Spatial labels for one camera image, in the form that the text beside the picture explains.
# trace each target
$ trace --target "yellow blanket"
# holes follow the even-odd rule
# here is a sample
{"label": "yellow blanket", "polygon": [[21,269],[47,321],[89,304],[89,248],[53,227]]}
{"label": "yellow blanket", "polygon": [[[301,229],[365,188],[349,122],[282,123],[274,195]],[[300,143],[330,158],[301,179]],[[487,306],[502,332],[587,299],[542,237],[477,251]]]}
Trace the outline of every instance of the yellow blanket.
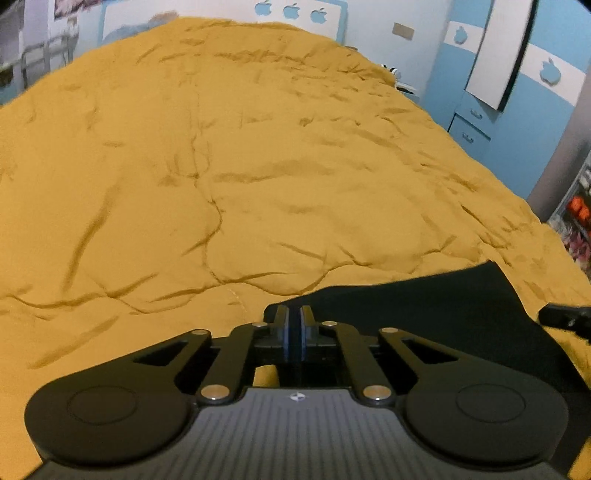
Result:
{"label": "yellow blanket", "polygon": [[[183,18],[0,109],[0,478],[39,463],[38,387],[312,290],[493,260],[533,318],[591,303],[560,238],[392,83],[293,27]],[[552,334],[591,384],[589,347]]]}

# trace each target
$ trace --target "blue apple sticker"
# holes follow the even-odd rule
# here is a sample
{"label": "blue apple sticker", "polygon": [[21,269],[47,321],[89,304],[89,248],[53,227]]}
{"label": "blue apple sticker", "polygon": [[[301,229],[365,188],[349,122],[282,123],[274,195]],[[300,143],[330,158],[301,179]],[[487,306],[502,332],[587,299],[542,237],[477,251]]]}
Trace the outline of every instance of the blue apple sticker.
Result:
{"label": "blue apple sticker", "polygon": [[456,42],[458,45],[462,45],[468,39],[468,33],[464,27],[459,27],[456,30],[456,36],[453,37],[453,41]]}
{"label": "blue apple sticker", "polygon": [[310,14],[310,20],[312,20],[314,23],[326,22],[326,12],[324,11],[324,8],[320,8],[319,10],[314,10]]}
{"label": "blue apple sticker", "polygon": [[255,13],[260,17],[266,17],[267,15],[271,15],[271,4],[269,0],[264,0],[255,5]]}
{"label": "blue apple sticker", "polygon": [[542,69],[540,70],[540,78],[546,82],[550,86],[556,85],[562,74],[560,70],[554,65],[554,61],[552,59],[548,59],[548,61],[542,62]]}
{"label": "blue apple sticker", "polygon": [[283,9],[283,16],[289,20],[295,20],[300,16],[298,13],[299,10],[300,7],[297,7],[297,3],[294,3],[293,5],[287,5],[287,7]]}

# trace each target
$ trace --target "poster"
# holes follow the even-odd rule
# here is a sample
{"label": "poster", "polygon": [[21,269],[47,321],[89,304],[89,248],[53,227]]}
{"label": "poster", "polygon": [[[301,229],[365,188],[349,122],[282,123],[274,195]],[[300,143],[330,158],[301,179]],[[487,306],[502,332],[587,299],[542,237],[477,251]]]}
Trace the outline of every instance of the poster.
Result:
{"label": "poster", "polygon": [[54,3],[53,18],[59,20],[75,12],[86,10],[107,0],[52,0]]}

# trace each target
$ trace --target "blue wardrobe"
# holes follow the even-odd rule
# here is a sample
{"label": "blue wardrobe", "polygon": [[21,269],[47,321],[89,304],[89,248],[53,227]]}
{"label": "blue wardrobe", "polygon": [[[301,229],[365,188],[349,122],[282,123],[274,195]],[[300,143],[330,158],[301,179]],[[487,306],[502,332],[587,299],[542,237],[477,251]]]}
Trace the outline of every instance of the blue wardrobe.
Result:
{"label": "blue wardrobe", "polygon": [[[454,2],[421,106],[526,199],[582,88],[591,13],[577,0],[512,1]],[[508,26],[517,5],[523,18]]]}

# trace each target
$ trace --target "black cloth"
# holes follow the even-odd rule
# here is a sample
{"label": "black cloth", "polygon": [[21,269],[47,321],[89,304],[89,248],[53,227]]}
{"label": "black cloth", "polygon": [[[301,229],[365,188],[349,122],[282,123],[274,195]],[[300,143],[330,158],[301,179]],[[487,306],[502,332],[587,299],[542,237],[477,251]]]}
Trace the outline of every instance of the black cloth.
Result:
{"label": "black cloth", "polygon": [[[294,314],[310,305],[317,322],[349,323],[363,335],[397,327],[552,385],[569,408],[567,430],[551,460],[563,474],[591,434],[589,389],[560,345],[526,314],[493,262],[376,286],[328,287],[281,304]],[[273,321],[277,305],[265,309],[266,322]]]}

